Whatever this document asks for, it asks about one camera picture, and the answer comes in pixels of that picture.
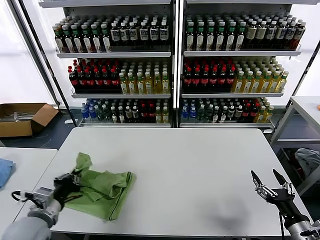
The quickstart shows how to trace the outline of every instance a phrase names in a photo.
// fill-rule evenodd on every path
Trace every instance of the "blue cloth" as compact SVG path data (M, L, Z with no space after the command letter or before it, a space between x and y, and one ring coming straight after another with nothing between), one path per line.
M0 188L8 181L13 165L13 161L0 158Z

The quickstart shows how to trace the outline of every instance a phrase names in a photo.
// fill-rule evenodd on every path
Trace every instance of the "white table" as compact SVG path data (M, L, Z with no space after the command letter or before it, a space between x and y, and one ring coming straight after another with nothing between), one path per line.
M53 231L156 236L280 236L279 211L255 192L250 170L272 188L285 171L258 129L74 128L38 183L71 171L78 152L96 171L137 179L120 216L105 222L64 208ZM309 214L299 196L294 200ZM19 218L27 215L25 205Z
M58 150L0 147L0 158L15 163L15 171L0 188L0 236L16 218L23 203L11 197L13 191L32 191Z
M320 111L317 106L320 104L320 96L292 96L290 98L291 105L287 109L285 115L281 119L279 126L274 132L270 145L276 144L319 144L320 139L280 139L286 125L290 121L290 118L297 111L308 124L320 134ZM298 187L297 191L299 195L304 194L313 184L320 179L320 166L314 170L309 177L307 177Z

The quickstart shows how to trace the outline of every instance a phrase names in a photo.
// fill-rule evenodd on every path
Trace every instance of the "green towel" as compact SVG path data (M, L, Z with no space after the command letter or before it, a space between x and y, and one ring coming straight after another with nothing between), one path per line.
M83 196L67 202L65 206L107 221L115 220L126 201L135 175L129 171L123 173L92 171L89 170L91 165L90 156L79 152L74 170L81 170L80 192Z

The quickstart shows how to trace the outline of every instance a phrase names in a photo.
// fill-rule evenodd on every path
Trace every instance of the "display shelf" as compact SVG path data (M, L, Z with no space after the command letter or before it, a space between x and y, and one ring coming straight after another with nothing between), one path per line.
M316 5L320 0L187 0L188 4L305 4Z
M198 98L279 98L284 93L183 93L183 99Z
M70 8L121 5L160 5L170 4L170 0L42 0L39 5L44 8Z
M184 51L185 57L246 57L246 56L291 56L296 57L301 54L299 47L295 51Z
M72 94L74 99L169 99L170 94Z
M271 129L272 123L180 123L180 128L206 129Z

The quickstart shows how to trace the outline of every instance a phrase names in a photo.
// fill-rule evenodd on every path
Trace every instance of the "open cardboard box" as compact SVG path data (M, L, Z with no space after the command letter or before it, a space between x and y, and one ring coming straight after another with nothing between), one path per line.
M0 104L0 118L14 112L35 114L31 120L0 122L0 137L32 136L40 132L57 115L58 110L46 103Z

